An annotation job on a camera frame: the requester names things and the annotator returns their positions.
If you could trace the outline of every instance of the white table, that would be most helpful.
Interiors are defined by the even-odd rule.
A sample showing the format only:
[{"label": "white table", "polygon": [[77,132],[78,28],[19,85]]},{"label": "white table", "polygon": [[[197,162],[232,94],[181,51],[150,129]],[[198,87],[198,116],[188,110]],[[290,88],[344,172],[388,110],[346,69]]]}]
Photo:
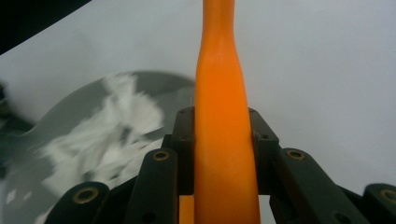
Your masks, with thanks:
[{"label": "white table", "polygon": [[[200,0],[92,1],[1,55],[0,79],[37,121],[108,73],[193,78],[201,19]],[[396,185],[395,1],[239,0],[235,36],[249,105],[282,147],[310,153],[355,192]]]}]

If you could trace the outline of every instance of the orange object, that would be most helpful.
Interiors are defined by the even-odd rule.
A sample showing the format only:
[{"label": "orange object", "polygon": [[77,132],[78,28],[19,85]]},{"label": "orange object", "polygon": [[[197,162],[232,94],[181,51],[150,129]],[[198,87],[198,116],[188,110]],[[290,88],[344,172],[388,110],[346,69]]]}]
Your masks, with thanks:
[{"label": "orange object", "polygon": [[233,38],[234,0],[204,0],[196,73],[195,224],[260,223],[248,103]]},{"label": "orange object", "polygon": [[178,198],[178,223],[193,224],[194,223],[194,198],[192,195],[182,195]]}]

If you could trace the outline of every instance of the black plastic part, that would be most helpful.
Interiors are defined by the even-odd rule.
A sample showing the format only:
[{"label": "black plastic part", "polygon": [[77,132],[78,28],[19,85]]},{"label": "black plastic part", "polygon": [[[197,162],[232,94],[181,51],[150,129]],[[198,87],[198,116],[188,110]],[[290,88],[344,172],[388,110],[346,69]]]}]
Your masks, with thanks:
[{"label": "black plastic part", "polygon": [[194,193],[194,107],[177,112],[171,148],[178,155],[178,194]]},{"label": "black plastic part", "polygon": [[108,187],[98,182],[71,188],[52,208],[45,224],[93,223],[108,192]]},{"label": "black plastic part", "polygon": [[309,154],[279,151],[276,171],[302,223],[369,223]]},{"label": "black plastic part", "polygon": [[249,115],[259,194],[268,195],[271,194],[270,183],[275,173],[270,163],[276,160],[276,153],[280,150],[279,139],[256,110],[250,108]]},{"label": "black plastic part", "polygon": [[343,187],[340,187],[340,186],[338,186],[338,187],[340,188],[341,191],[344,192],[344,194],[353,203],[353,205],[355,205],[355,207],[357,209],[359,209],[359,211],[361,211],[362,214],[365,215],[365,211],[364,211],[364,207],[363,207],[363,197],[361,197],[357,193],[350,191],[349,189],[344,189]]},{"label": "black plastic part", "polygon": [[387,184],[367,186],[363,206],[371,222],[396,223],[396,187]]},{"label": "black plastic part", "polygon": [[137,177],[112,189],[98,214],[95,224],[121,224],[124,220],[128,202],[134,190]]},{"label": "black plastic part", "polygon": [[175,151],[161,148],[146,154],[122,223],[178,223]]},{"label": "black plastic part", "polygon": [[270,198],[270,206],[276,223],[299,224],[300,219],[282,183],[278,179],[274,179],[271,187],[273,190]]}]

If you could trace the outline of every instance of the orange handle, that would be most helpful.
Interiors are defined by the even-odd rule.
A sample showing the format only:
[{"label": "orange handle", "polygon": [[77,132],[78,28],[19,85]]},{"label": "orange handle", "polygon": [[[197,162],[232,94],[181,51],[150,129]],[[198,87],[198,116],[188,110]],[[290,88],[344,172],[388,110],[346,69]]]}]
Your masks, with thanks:
[{"label": "orange handle", "polygon": [[234,0],[204,0],[196,73],[196,224],[260,223],[242,69],[233,39]]}]

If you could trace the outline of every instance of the orange tool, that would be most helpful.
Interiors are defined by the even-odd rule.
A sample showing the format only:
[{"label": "orange tool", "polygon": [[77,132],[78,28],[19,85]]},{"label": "orange tool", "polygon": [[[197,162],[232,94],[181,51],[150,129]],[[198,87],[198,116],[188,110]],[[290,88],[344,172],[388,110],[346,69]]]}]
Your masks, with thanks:
[{"label": "orange tool", "polygon": [[248,103],[233,38],[233,6],[234,0],[204,0],[196,72],[196,224],[260,223]]}]

